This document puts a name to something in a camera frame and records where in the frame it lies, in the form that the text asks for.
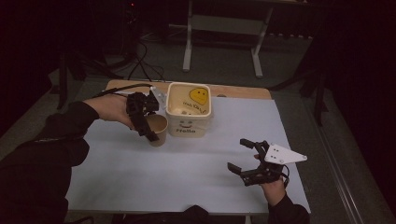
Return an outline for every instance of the floor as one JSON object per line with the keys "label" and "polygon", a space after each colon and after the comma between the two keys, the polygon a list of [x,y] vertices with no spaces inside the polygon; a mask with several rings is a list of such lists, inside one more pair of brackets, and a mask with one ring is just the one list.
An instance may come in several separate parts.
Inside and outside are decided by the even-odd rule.
{"label": "floor", "polygon": [[[147,48],[143,65],[152,79],[160,76],[167,81],[200,82],[246,87],[270,87],[289,77],[302,59],[309,39],[268,36],[264,39],[260,58],[264,78],[254,76],[249,48],[226,47],[202,39],[195,39],[192,47],[191,70],[182,71],[185,46],[183,36],[175,35],[168,42],[156,41],[147,35],[142,40]],[[145,47],[138,46],[139,55]],[[120,57],[108,57],[110,61]],[[127,78],[135,63],[115,70]],[[92,97],[106,86],[109,78],[88,69],[85,81],[69,77],[69,101]],[[57,84],[58,71],[49,74]],[[137,67],[131,79],[147,79]],[[348,129],[341,113],[326,90],[324,103],[327,112],[322,113],[323,126],[313,118],[314,98],[302,98],[298,92],[302,82],[281,91],[271,91],[276,101],[287,137],[292,149],[308,155],[309,160],[297,163],[304,191],[312,210],[311,223],[396,223],[382,194],[378,190],[360,150]],[[57,112],[58,95],[45,94],[32,108],[0,139],[0,159],[18,143],[33,137],[43,126],[46,116]],[[110,223],[111,214],[70,212],[66,220],[93,215],[95,223]],[[265,223],[265,217],[254,217],[253,223]]]}

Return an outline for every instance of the white table surface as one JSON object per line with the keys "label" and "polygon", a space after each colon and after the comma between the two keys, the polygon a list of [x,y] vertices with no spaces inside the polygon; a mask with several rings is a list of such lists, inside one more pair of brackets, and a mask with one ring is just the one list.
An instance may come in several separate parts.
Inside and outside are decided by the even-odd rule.
{"label": "white table surface", "polygon": [[[181,212],[197,204],[210,214],[268,213],[262,189],[245,187],[242,179],[227,169],[227,162],[243,171],[259,165],[253,158],[257,151],[239,145],[241,138],[290,148],[276,103],[212,100],[214,118],[204,137],[168,134],[161,147],[151,147],[145,137],[117,122],[95,121],[85,137],[90,153],[73,168],[66,195],[69,210]],[[310,212],[297,168],[294,163],[288,166],[288,195]]]}

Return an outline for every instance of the person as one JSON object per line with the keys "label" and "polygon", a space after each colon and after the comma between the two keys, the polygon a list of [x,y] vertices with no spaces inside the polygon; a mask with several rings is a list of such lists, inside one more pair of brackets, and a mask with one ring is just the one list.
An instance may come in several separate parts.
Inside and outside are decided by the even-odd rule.
{"label": "person", "polygon": [[[83,136],[96,119],[134,129],[123,96],[74,102],[65,113],[49,116],[35,139],[0,161],[0,223],[64,223],[71,168],[87,157],[89,146]],[[262,184],[262,189],[269,203],[269,223],[309,222],[306,210],[291,202],[280,179]]]}

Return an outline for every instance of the yellow smiley face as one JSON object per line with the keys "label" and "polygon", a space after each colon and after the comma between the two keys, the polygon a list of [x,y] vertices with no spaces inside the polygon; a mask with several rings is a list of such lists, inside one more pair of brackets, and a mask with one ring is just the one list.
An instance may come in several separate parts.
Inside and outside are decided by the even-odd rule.
{"label": "yellow smiley face", "polygon": [[200,105],[204,105],[207,101],[207,90],[204,88],[196,88],[190,91],[190,98]]}

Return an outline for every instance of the black sleeve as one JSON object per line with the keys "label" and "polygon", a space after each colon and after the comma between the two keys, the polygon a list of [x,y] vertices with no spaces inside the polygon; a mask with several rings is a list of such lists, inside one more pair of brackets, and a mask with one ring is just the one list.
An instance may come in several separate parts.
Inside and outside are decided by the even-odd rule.
{"label": "black sleeve", "polygon": [[268,209],[268,224],[308,224],[310,220],[306,209],[294,204],[288,195],[275,206],[268,204]]}
{"label": "black sleeve", "polygon": [[[98,114],[75,102],[49,116],[36,139],[84,134]],[[89,151],[82,139],[22,144],[0,161],[0,223],[64,223],[71,167]]]}

